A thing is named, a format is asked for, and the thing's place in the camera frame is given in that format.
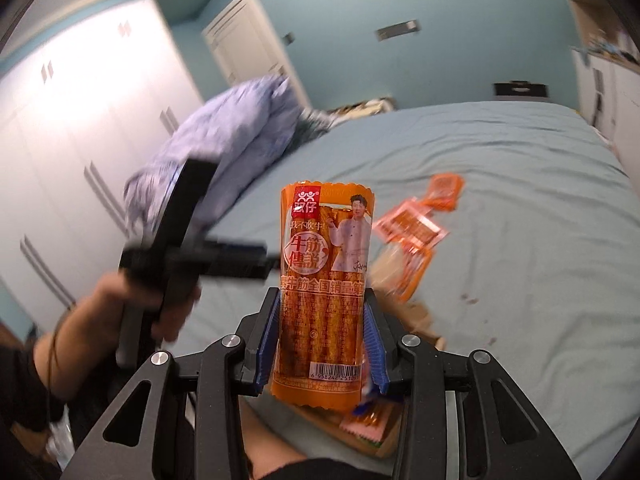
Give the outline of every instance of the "bed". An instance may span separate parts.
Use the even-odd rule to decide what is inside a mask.
[[[265,241],[277,251],[286,184],[364,184],[380,215],[422,195],[432,174],[449,171],[462,174],[466,187],[458,209],[437,216],[450,235],[417,294],[447,351],[488,349],[582,477],[594,479],[640,415],[640,202],[614,155],[574,110],[482,102],[351,121],[272,167],[209,236]],[[372,240],[370,258],[381,246]],[[173,352],[200,351],[234,332],[277,283],[277,276],[264,285],[203,283]],[[309,455],[391,471],[391,461],[357,455],[263,397],[257,409]],[[457,478],[454,428],[450,420],[450,478]]]

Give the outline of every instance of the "man in white chef coat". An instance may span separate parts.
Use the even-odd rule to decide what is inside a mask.
[[[366,208],[367,200],[362,195],[353,195],[351,197],[352,218],[343,220],[338,227],[329,220],[331,243],[340,246],[340,253],[331,270],[366,272],[371,238],[371,224],[364,218]]]

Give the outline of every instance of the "red logo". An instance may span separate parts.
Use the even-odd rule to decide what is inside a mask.
[[[294,192],[291,218],[320,218],[320,186],[297,186]]]

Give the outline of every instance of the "barcode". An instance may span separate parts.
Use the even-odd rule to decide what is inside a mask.
[[[360,378],[360,365],[332,365],[315,363],[309,365],[309,379],[320,381],[357,381]]]

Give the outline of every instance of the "metal bolt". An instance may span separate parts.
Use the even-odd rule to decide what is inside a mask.
[[[415,334],[403,335],[402,344],[404,346],[418,346],[420,344],[420,338]]]
[[[222,346],[226,346],[227,348],[233,348],[234,346],[238,346],[242,340],[239,335],[230,334],[225,335],[222,338]]]
[[[479,350],[474,354],[474,359],[481,365],[485,365],[491,360],[491,356],[487,352]]]
[[[169,360],[169,354],[167,352],[156,352],[151,356],[151,362],[155,365],[163,365]]]

